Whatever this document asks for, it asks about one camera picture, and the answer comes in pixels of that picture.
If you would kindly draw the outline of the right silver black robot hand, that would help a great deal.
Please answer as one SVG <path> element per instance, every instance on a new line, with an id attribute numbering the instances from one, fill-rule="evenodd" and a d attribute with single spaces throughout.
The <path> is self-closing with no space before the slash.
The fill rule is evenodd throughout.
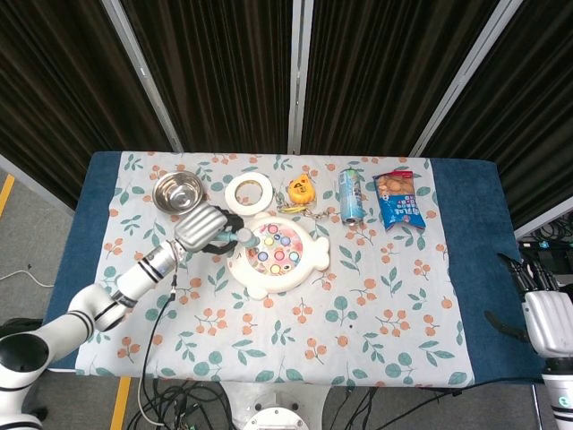
<path id="1" fill-rule="evenodd" d="M 502 322 L 491 311 L 484 316 L 498 332 L 530 344 L 544 359 L 572 357 L 572 300 L 554 275 L 530 257 L 518 262 L 499 255 L 509 270 L 520 298 L 526 327 Z"/>

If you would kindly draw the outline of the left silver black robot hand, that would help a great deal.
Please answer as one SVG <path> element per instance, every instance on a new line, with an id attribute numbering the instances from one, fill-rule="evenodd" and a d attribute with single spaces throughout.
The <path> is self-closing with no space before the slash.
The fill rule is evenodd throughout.
<path id="1" fill-rule="evenodd" d="M 231 236 L 243 227 L 240 216 L 201 202 L 175 225 L 174 236 L 187 253 L 222 255 L 235 249 L 238 240 Z"/>

